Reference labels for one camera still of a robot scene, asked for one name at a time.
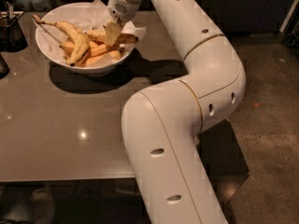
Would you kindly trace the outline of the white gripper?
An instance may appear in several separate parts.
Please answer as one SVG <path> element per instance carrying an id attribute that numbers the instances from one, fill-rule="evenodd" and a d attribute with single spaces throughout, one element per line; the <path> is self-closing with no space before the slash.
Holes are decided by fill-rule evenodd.
<path id="1" fill-rule="evenodd" d="M 108 0 L 108 10 L 110 16 L 118 22 L 127 23 L 138 11 L 141 0 Z M 114 21 L 109 21 L 106 25 L 105 44 L 113 46 L 121 35 L 123 26 Z"/>

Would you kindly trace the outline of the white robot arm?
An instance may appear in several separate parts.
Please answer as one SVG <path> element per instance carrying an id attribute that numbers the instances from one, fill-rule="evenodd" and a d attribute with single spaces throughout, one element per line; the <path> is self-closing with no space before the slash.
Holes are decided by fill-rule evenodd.
<path id="1" fill-rule="evenodd" d="M 109 0 L 130 21 L 142 0 Z M 246 87 L 229 40 L 194 0 L 151 0 L 188 71 L 135 93 L 121 115 L 124 145 L 151 224 L 228 224 L 196 150 Z"/>

